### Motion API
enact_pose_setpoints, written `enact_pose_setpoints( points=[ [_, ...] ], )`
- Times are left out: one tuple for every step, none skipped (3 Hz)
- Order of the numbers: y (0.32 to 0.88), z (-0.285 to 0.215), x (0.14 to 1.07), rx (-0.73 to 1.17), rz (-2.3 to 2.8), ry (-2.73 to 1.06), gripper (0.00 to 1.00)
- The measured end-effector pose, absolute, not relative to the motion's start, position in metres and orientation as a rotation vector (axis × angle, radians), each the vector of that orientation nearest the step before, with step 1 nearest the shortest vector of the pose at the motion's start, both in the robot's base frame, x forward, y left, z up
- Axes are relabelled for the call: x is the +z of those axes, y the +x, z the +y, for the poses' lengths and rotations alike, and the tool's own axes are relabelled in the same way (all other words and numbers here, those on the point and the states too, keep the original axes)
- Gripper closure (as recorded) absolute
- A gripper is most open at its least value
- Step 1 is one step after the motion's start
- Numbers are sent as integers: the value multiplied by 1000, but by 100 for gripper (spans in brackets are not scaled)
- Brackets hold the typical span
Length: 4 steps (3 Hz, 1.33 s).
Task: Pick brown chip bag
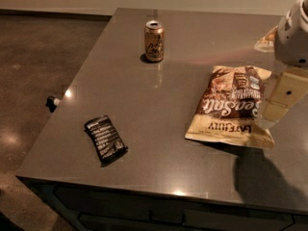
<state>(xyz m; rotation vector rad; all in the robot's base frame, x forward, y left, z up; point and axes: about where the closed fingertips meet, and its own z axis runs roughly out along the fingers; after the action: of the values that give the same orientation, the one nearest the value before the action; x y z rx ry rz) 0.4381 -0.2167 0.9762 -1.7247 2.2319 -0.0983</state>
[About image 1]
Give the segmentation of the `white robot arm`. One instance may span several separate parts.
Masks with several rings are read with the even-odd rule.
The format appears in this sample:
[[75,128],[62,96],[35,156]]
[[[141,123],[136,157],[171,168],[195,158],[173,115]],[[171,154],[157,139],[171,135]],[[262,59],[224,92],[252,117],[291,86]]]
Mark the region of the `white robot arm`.
[[287,68],[275,82],[262,111],[268,124],[280,120],[308,92],[308,0],[297,0],[254,49],[273,52]]

